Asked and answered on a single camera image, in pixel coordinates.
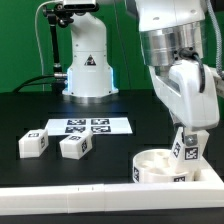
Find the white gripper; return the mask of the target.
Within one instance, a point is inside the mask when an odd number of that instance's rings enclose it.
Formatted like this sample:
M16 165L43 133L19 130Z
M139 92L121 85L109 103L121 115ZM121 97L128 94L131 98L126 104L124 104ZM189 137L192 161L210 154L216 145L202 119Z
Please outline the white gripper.
M196 62L182 60L161 73L155 67L149 67L157 97L185 126L182 137L188 147L197 144L197 134L193 131L215 128L220 119L213 75L207 65L204 70L205 89L200 93L200 73Z

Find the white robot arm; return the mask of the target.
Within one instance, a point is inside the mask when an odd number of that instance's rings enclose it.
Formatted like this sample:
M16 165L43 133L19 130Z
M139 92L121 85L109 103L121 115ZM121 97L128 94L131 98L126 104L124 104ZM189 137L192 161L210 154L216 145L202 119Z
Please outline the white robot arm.
M106 56L106 28L90 12L104 0L63 0L72 13L72 64L69 97L101 98L117 91ZM219 122L214 78L222 72L201 62L204 19L209 0L125 0L139 19L141 52L157 97L173 120L188 131L208 130Z

